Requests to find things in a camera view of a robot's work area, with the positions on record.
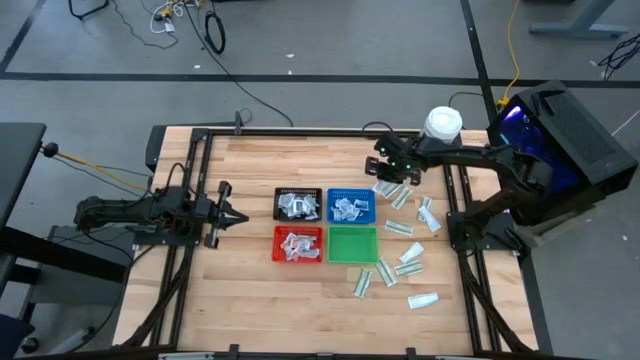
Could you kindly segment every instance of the blue light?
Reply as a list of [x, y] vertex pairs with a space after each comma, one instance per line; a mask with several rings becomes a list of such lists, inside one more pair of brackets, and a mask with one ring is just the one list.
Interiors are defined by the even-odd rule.
[[550, 193], [559, 193], [578, 183], [578, 174], [568, 165], [566, 156], [554, 147], [519, 106], [509, 111], [500, 126], [500, 137], [514, 150], [535, 155], [553, 168]]
[[500, 133], [500, 137], [502, 138], [502, 141], [504, 141], [505, 144], [509, 145], [509, 139], [507, 139], [507, 137], [504, 136], [503, 133]]
[[520, 106], [516, 106], [513, 109], [511, 109], [511, 111], [509, 111], [509, 113], [507, 114], [507, 117], [505, 119], [513, 117], [513, 116], [519, 114], [521, 111], [522, 111], [522, 109], [520, 108]]

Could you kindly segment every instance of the yellow cable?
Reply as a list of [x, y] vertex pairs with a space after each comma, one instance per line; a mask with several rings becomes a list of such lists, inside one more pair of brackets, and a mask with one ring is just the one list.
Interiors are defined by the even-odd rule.
[[67, 160], [71, 160], [71, 161], [73, 161], [75, 163], [82, 164], [82, 165], [88, 166], [90, 168], [96, 169], [97, 171], [100, 171], [101, 173], [103, 173], [103, 174], [107, 175], [108, 177], [112, 178], [113, 180], [119, 181], [119, 182], [121, 182], [121, 183], [123, 183], [123, 184], [125, 184], [125, 185], [127, 185], [129, 187], [132, 187], [132, 188], [138, 189], [138, 190], [142, 190], [142, 191], [147, 191], [146, 187], [142, 187], [140, 185], [136, 185], [136, 184], [130, 183], [130, 182], [120, 178], [119, 176], [113, 175], [112, 173], [108, 172], [107, 170], [101, 168], [100, 166], [98, 166], [96, 164], [88, 162], [87, 160], [84, 160], [84, 159], [81, 159], [81, 158], [77, 158], [75, 156], [72, 156], [72, 155], [69, 155], [69, 154], [65, 154], [65, 153], [60, 152], [60, 151], [58, 151], [58, 155], [60, 157], [63, 157], [65, 159], [67, 159]]
[[511, 53], [511, 61], [513, 62], [513, 67], [516, 68], [516, 77], [509, 83], [507, 89], [504, 91], [504, 95], [502, 99], [498, 101], [498, 105], [504, 107], [509, 103], [509, 91], [511, 91], [511, 87], [513, 84], [518, 81], [520, 78], [520, 68], [518, 67], [518, 62], [516, 61], [516, 54], [513, 52], [513, 45], [511, 45], [511, 25], [513, 24], [513, 19], [516, 17], [516, 11], [518, 10], [518, 5], [520, 4], [520, 0], [516, 0], [515, 5], [513, 6], [513, 11], [511, 12], [511, 18], [509, 19], [509, 25], [507, 26], [507, 42], [509, 44], [509, 52]]

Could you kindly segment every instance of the green basket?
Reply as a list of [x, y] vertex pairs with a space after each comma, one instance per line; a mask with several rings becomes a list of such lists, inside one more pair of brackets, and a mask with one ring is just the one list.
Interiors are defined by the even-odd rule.
[[378, 261], [378, 230], [371, 226], [330, 226], [327, 261], [375, 264]]

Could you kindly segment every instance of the desk leg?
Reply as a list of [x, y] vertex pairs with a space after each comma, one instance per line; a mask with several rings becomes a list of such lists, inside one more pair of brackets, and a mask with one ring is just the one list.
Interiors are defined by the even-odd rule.
[[123, 265], [10, 227], [0, 230], [0, 252], [116, 283], [122, 283], [126, 270]]
[[593, 0], [573, 23], [534, 23], [532, 34], [554, 35], [572, 38], [609, 39], [629, 32], [626, 26], [600, 25], [595, 22], [613, 3], [613, 0]]

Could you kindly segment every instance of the plastic basket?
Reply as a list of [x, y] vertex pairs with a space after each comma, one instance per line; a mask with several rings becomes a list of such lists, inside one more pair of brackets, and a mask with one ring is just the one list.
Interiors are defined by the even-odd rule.
[[[312, 249], [320, 249], [320, 256], [315, 259], [299, 258], [298, 261], [287, 260], [287, 255], [284, 249], [280, 247], [286, 239], [289, 233], [296, 235], [310, 235], [317, 237], [313, 243]], [[319, 226], [293, 226], [293, 225], [276, 225], [273, 229], [273, 249], [271, 251], [271, 260], [275, 262], [287, 262], [287, 263], [320, 263], [322, 262], [322, 228]]]
[[375, 264], [378, 231], [372, 226], [330, 226], [327, 260], [331, 263]]
[[[369, 202], [369, 211], [360, 212], [363, 214], [354, 221], [334, 220], [331, 207], [335, 205], [336, 200], [347, 198], [352, 203], [357, 200]], [[329, 189], [327, 192], [327, 221], [332, 224], [373, 224], [376, 222], [376, 196], [369, 189]]]
[[[318, 213], [318, 218], [317, 219], [313, 219], [313, 220], [307, 220], [304, 218], [304, 215], [302, 216], [298, 216], [298, 217], [294, 217], [294, 218], [289, 218], [287, 216], [287, 214], [285, 214], [279, 207], [278, 207], [278, 199], [280, 198], [280, 195], [284, 195], [284, 194], [289, 194], [289, 193], [293, 193], [295, 194], [295, 196], [302, 196], [305, 197], [307, 195], [311, 195], [316, 199], [316, 202], [318, 203], [318, 208], [316, 209], [317, 213]], [[316, 222], [316, 221], [320, 221], [322, 220], [322, 189], [314, 189], [314, 188], [276, 188], [276, 192], [275, 195], [273, 197], [273, 220], [280, 220], [280, 221], [309, 221], [309, 222]]]

